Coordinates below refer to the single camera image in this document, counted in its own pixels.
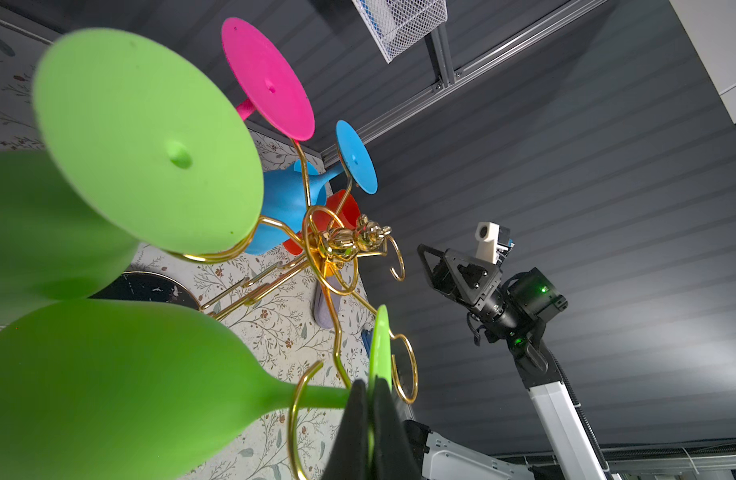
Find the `green wine glass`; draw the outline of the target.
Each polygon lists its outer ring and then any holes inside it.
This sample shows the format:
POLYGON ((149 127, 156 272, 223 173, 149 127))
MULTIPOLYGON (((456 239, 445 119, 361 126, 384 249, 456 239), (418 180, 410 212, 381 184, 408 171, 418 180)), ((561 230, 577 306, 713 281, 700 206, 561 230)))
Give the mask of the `green wine glass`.
MULTIPOLYGON (((0 479, 175 479, 289 411, 297 384, 185 307, 44 307, 0 331, 0 479)), ((314 387, 344 413, 347 389, 314 387)))
POLYGON ((203 259, 247 239, 264 181, 254 142, 196 66, 90 28, 40 58, 43 146, 0 152, 0 326, 112 283, 138 246, 203 259))

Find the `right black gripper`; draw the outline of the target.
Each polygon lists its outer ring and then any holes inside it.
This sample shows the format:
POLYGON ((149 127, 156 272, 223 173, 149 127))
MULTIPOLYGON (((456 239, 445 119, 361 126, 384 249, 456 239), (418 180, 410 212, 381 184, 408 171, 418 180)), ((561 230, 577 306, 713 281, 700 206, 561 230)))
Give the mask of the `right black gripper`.
POLYGON ((429 286, 467 309, 466 323, 473 336, 515 334, 517 321, 500 288, 497 265, 452 249, 443 253, 425 244, 418 245, 417 253, 429 286))

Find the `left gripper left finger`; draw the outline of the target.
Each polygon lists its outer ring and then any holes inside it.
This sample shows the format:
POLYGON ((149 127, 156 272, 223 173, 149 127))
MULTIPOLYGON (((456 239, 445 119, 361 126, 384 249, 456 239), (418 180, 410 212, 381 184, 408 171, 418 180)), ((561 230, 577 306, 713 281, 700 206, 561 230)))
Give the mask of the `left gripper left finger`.
POLYGON ((369 404, 364 381, 353 383, 323 480, 366 479, 369 404))

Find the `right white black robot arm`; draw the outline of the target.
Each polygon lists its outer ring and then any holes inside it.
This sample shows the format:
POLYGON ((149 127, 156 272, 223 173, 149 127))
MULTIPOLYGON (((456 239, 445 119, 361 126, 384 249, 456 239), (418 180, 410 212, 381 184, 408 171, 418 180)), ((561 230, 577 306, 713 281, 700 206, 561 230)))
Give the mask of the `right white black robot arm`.
POLYGON ((430 287, 467 310, 473 342, 504 341, 566 479, 611 479, 597 438, 562 366, 543 341, 568 301, 537 268, 502 278, 501 264, 420 244, 430 287))

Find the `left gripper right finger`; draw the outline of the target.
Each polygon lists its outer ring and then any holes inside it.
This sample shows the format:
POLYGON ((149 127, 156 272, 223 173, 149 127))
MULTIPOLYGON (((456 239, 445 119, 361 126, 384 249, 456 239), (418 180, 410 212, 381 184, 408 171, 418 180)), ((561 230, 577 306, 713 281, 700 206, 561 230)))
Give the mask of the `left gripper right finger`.
POLYGON ((377 378, 374 382, 372 424, 373 479, 419 479, 420 470, 395 409, 389 384, 382 378, 377 378))

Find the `red wine glass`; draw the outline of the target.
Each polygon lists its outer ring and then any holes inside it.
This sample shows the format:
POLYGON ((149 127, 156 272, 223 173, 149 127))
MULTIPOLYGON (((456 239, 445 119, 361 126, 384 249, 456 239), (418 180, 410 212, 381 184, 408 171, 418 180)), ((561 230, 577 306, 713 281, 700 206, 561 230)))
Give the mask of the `red wine glass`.
MULTIPOLYGON (((335 212, 337 210, 338 205, 341 202, 342 197, 345 195, 345 193, 346 191, 342 189, 332 194, 331 196, 327 198, 325 206, 329 210, 335 212)), ((354 230, 356 228, 357 219, 359 218, 360 215, 361 215, 361 211, 357 204, 357 201, 352 197, 351 194, 348 194, 347 199, 345 200, 345 203, 342 206, 342 210, 339 213, 339 218, 341 219, 341 221, 343 222, 346 228, 349 228, 350 230, 354 230)), ((325 228, 332 221, 332 218, 323 212, 316 212, 313 215, 313 220, 317 228, 320 231, 324 231, 325 228)), ((283 242, 282 245, 292 255, 297 256, 302 253, 302 249, 299 248, 290 239, 283 242)))

